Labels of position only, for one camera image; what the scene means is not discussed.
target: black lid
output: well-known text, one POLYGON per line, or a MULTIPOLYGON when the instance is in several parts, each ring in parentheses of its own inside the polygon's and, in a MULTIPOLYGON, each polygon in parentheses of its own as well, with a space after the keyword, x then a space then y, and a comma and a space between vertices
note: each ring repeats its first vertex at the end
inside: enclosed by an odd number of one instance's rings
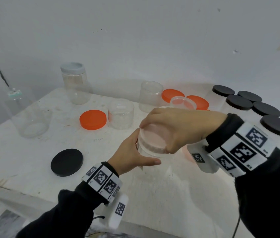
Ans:
POLYGON ((267 130, 271 131, 276 135, 280 135, 280 118, 273 115, 263 116, 260 120, 260 123, 267 130))
POLYGON ((82 162, 82 153, 70 148, 55 155, 51 162, 51 169, 57 176, 70 176, 82 167, 82 162))
POLYGON ((235 94, 235 91, 233 91, 231 88, 222 85, 213 86, 213 92, 224 97, 235 94))
POLYGON ((237 95, 244 97, 247 100, 250 100, 252 103, 262 102, 262 98, 259 95, 256 95, 256 94, 248 92, 248 91, 239 91, 237 95))
POLYGON ((226 103, 229 104, 231 107, 240 110, 250 110, 253 106, 253 104, 249 100, 237 95, 229 95, 226 98, 226 103))
POLYGON ((277 117, 280 116, 280 110, 267 103, 254 102, 252 110, 261 116, 264 115, 274 115, 277 117))

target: table surface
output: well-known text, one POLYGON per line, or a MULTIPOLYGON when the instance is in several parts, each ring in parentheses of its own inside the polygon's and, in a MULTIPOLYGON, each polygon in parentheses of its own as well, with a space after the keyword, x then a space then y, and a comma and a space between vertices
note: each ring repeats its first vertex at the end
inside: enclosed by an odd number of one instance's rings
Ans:
MULTIPOLYGON (((98 162, 108 160, 122 140, 147 115, 134 103, 131 128, 116 130, 109 122, 95 131, 82 128, 79 116, 91 109, 106 113, 114 98, 92 95, 83 105, 71 104, 63 88, 39 100, 44 112, 52 112, 48 131, 26 139, 10 120, 0 125, 0 187, 57 202, 61 189, 74 190, 81 177, 98 162), (84 162, 75 174, 56 176, 52 158, 67 148, 83 153, 84 162)), ((135 168, 121 176, 121 192, 129 196, 123 220, 179 237, 231 236, 238 219, 238 202, 233 179, 221 169, 202 172, 182 149, 162 165, 135 168)))

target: black sweater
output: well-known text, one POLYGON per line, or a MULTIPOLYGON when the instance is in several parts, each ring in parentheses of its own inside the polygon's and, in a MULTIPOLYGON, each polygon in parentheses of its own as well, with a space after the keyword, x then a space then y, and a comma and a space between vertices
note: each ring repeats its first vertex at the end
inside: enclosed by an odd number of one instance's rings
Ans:
MULTIPOLYGON (((211 152, 228 140, 243 121, 229 114, 225 122, 206 140, 211 152)), ((113 167, 103 164, 112 172, 113 167)), ((258 237, 280 237, 280 150, 252 172, 235 179, 241 220, 258 237)), ((106 200, 81 182, 75 191, 61 190, 59 203, 23 228, 17 238, 83 238, 93 219, 93 210, 106 200)))

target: orange lid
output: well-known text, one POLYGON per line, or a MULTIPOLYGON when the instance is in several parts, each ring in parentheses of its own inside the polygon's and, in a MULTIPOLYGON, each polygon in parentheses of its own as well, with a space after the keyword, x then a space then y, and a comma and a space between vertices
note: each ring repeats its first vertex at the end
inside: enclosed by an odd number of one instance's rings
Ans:
POLYGON ((175 96, 185 97, 185 95, 182 92, 175 90, 175 89, 166 89, 162 92, 162 99, 164 101, 166 101, 167 103, 170 103, 171 98, 173 98, 175 96))
POLYGON ((88 130, 102 128, 107 123, 106 114, 100 110, 89 110, 79 117, 81 126, 88 130))
POLYGON ((197 110, 207 110, 209 107, 209 103, 207 102, 207 100, 203 99, 200 96, 189 95, 187 96, 187 98, 194 101, 194 103, 197 105, 197 110))

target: left hand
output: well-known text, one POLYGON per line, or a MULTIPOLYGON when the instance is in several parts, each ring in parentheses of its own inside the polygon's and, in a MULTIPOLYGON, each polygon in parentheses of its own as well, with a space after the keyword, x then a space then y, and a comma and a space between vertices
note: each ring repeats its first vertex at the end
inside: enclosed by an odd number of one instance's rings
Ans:
POLYGON ((108 160, 108 163, 122 175, 133 170, 137 166, 154 166, 161 164, 158 158, 145 157, 139 154, 136 148, 140 129, 137 128, 119 146, 115 154, 108 160))

